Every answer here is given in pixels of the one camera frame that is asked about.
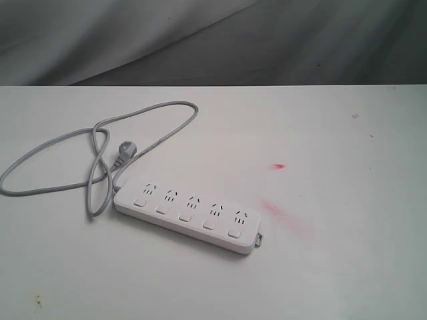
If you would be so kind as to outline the white five-outlet power strip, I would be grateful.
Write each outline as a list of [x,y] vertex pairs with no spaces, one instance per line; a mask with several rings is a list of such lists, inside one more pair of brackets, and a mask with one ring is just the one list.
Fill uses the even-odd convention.
[[258,212],[200,190],[132,177],[116,192],[113,204],[124,215],[242,255],[262,244]]

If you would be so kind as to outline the grey backdrop cloth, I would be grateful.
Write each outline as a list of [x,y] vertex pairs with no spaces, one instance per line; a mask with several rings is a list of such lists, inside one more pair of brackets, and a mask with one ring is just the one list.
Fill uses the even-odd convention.
[[2,85],[424,84],[425,1],[2,1]]

